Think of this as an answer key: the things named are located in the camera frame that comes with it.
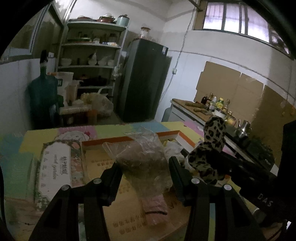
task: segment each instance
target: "green water jug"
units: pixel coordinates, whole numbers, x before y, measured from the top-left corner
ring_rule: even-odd
[[[30,114],[34,129],[49,129],[58,126],[58,80],[46,74],[48,57],[43,50],[40,57],[40,76],[28,86]]]

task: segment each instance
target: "kettle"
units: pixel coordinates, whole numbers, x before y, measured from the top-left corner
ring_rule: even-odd
[[[239,119],[239,127],[236,130],[236,135],[238,136],[238,138],[244,139],[245,137],[248,137],[248,134],[250,134],[250,130],[252,130],[250,126],[251,124],[247,120],[244,120],[241,125],[241,120]]]
[[[242,131],[245,131],[248,134],[250,134],[249,130],[252,130],[252,128],[250,126],[251,126],[251,124],[247,120],[244,120],[242,125],[241,125],[241,120],[239,119],[239,127],[238,127],[238,129],[241,129]]]

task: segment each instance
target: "leopard print cloth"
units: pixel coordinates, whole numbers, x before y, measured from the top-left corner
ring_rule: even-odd
[[[207,163],[206,153],[215,149],[223,150],[225,144],[225,122],[218,116],[212,116],[204,125],[204,142],[199,144],[189,155],[188,163],[199,172],[200,177],[208,184],[215,185],[225,175],[218,173]]]

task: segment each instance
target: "dark gray refrigerator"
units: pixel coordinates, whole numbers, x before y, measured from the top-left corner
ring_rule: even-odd
[[[124,122],[154,119],[166,75],[168,48],[146,39],[131,43],[118,114]]]

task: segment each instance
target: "screw head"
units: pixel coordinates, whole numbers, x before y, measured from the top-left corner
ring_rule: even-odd
[[[63,190],[63,191],[66,191],[66,190],[68,190],[69,189],[69,185],[63,185],[62,187],[61,187],[61,189]]]
[[[93,180],[94,184],[100,184],[101,182],[102,182],[102,179],[100,179],[100,178],[96,178]]]
[[[229,184],[225,184],[224,189],[227,191],[230,191],[232,189],[232,187]]]
[[[191,182],[193,184],[199,184],[200,180],[198,178],[193,178],[193,179],[191,179]]]

